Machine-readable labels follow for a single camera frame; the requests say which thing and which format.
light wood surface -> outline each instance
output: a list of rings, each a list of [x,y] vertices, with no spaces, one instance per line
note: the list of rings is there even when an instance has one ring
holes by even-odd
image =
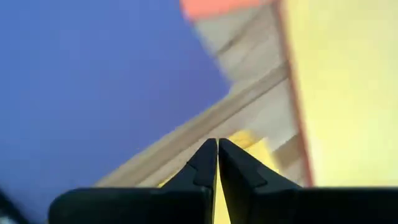
[[[240,129],[267,138],[272,151],[296,136],[289,69],[271,7],[199,21],[196,28],[233,83],[229,95],[128,160],[97,186],[155,186],[179,170],[207,138],[225,138]],[[294,141],[287,149],[296,151],[296,145]],[[301,166],[296,159],[285,163],[284,169],[289,178],[302,182]]]

wooden strip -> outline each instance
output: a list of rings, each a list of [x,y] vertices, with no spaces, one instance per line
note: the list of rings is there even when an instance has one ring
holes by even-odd
[[[286,9],[283,7],[282,1],[275,1],[271,4],[271,7],[273,9],[273,12],[275,13],[275,18],[277,22],[277,27],[280,33],[280,42],[282,51],[285,55],[285,58],[287,59],[287,64],[288,64],[288,77],[290,80],[290,85],[292,89],[292,96],[293,96],[293,106],[294,106],[294,111],[295,111],[295,119],[297,122],[297,127],[298,127],[298,144],[299,144],[299,149],[300,152],[303,155],[303,161],[304,161],[304,169],[306,173],[306,181],[307,181],[307,186],[311,187],[313,186],[313,178],[311,174],[311,168],[310,168],[310,158],[307,153],[307,139],[305,135],[305,127],[304,123],[301,120],[302,117],[302,112],[299,110],[300,109],[300,102],[299,102],[299,89],[297,84],[294,82],[294,74],[292,72],[292,58],[290,56],[290,49],[289,49],[289,40],[286,35],[286,20],[284,19],[284,14],[286,13]]]
[[[279,161],[281,168],[288,168],[288,166],[293,164],[294,161],[303,156],[299,150],[299,144],[299,137],[295,135],[280,148],[278,148],[278,150],[274,151],[274,155]]]
[[[286,69],[287,64],[284,63],[249,88],[239,93],[231,93],[204,113],[129,159],[96,183],[96,186],[128,187],[139,184],[219,124],[285,80]]]

yellow paper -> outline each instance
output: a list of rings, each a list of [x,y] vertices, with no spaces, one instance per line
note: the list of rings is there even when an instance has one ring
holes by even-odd
[[[255,137],[249,131],[238,131],[228,138],[230,141],[235,143],[237,146],[243,148],[250,155],[258,159],[267,167],[272,170],[279,172],[277,163],[275,162],[272,154],[270,153],[267,142],[265,139],[261,139],[256,142]],[[174,175],[169,177],[167,180],[163,181],[159,187],[163,186],[167,181],[169,181]],[[217,161],[217,182],[216,182],[216,195],[215,195],[215,214],[214,223],[229,224],[228,209],[225,202],[225,197],[223,193],[223,187],[220,178],[220,167]]]
[[[283,9],[315,185],[398,185],[398,1]]]

yellow object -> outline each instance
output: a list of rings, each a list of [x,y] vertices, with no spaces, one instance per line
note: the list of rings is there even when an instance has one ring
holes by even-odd
[[[235,143],[237,146],[243,148],[250,155],[258,159],[260,162],[262,162],[270,169],[274,170],[275,172],[279,172],[277,163],[275,162],[272,154],[270,153],[267,146],[267,141],[265,139],[261,139],[260,141],[256,142],[256,138],[249,131],[238,131],[232,136],[230,136],[228,139],[233,143]],[[159,187],[167,183],[167,181],[169,181],[174,175],[170,176],[161,184],[159,184]],[[217,183],[216,183],[216,195],[215,195],[214,223],[220,223],[220,224],[230,223],[228,209],[226,206],[224,193],[223,193],[223,187],[221,185],[220,167],[218,162],[217,162]]]
[[[398,1],[285,0],[315,185],[398,185]]]

blue surface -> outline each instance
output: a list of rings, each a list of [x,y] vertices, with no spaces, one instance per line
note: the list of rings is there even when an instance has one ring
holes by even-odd
[[[35,222],[228,92],[177,0],[3,0],[0,29],[0,189]]]

